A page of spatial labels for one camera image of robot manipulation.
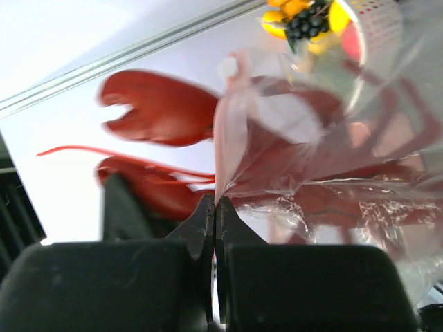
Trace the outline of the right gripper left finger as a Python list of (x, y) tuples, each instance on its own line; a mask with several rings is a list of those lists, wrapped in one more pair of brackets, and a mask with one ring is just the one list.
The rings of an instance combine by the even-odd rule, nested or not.
[(214, 198), (164, 239), (35, 244), (1, 283), (2, 331), (206, 331)]

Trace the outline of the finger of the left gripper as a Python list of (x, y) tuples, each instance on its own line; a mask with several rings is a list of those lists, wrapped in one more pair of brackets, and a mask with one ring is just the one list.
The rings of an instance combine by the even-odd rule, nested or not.
[(105, 181), (102, 217), (103, 241), (154, 238), (147, 210), (118, 173), (110, 175)]

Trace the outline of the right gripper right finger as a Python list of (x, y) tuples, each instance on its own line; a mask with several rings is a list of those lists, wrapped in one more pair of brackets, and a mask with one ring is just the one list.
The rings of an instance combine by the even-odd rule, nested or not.
[(228, 331), (417, 331), (395, 265), (362, 245), (266, 243), (222, 197), (215, 210), (219, 314)]

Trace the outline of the red plastic lobster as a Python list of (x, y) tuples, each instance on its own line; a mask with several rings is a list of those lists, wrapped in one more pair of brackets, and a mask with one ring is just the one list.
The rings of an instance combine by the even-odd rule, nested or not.
[(110, 167), (123, 173), (156, 216), (185, 221), (204, 194), (215, 197), (213, 129), (222, 97), (160, 73), (119, 71), (105, 80), (98, 99), (104, 107), (127, 105), (129, 111), (106, 122), (105, 129), (121, 140), (147, 144), (153, 154), (140, 158), (86, 145), (78, 150), (114, 158)]

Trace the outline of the clear zip top bag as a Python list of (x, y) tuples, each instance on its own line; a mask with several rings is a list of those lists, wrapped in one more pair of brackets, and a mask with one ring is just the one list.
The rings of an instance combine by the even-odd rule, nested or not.
[(349, 59), (361, 104), (296, 70), (290, 55), (239, 50), (221, 63), (215, 200), (264, 217), (284, 244), (369, 245), (412, 303), (442, 278), (442, 119), (408, 77)]

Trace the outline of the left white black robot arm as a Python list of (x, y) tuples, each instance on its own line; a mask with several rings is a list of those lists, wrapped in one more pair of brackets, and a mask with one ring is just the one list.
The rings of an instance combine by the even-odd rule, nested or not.
[[(99, 240), (150, 239), (155, 237), (152, 216), (129, 189), (123, 173), (104, 159), (96, 170), (104, 188), (102, 214), (96, 219)], [(46, 237), (12, 161), (1, 159), (1, 277), (28, 247)]]

